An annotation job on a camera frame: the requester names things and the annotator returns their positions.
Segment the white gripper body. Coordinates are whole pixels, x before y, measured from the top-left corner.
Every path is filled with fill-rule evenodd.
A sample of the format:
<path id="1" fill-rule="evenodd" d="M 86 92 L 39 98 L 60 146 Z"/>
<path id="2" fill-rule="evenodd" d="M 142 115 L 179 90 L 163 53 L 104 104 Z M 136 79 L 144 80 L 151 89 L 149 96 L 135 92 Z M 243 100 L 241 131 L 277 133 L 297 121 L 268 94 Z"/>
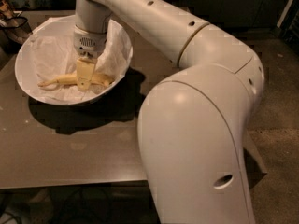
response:
<path id="1" fill-rule="evenodd" d="M 75 26 L 73 40 L 79 56 L 97 59 L 105 50 L 107 34 L 90 33 Z"/>

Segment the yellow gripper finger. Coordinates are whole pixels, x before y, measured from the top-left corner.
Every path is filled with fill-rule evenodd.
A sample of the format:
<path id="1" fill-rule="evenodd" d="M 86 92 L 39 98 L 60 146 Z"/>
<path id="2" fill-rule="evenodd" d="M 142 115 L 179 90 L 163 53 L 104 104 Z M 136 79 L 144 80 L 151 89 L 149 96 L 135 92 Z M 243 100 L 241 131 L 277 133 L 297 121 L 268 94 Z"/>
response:
<path id="1" fill-rule="evenodd" d="M 92 83 L 95 62 L 88 57 L 80 57 L 76 62 L 77 86 L 80 91 L 86 91 Z"/>

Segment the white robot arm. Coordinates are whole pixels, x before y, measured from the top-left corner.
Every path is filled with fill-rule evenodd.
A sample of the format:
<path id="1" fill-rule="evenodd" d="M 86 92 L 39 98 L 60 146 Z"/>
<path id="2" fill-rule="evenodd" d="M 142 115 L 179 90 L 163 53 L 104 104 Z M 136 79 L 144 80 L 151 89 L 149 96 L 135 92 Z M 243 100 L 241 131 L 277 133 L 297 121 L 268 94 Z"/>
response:
<path id="1" fill-rule="evenodd" d="M 147 95 L 138 142 L 162 224 L 255 224 L 243 154 L 260 103 L 258 55 L 163 0 L 92 0 L 109 7 L 178 72 Z"/>

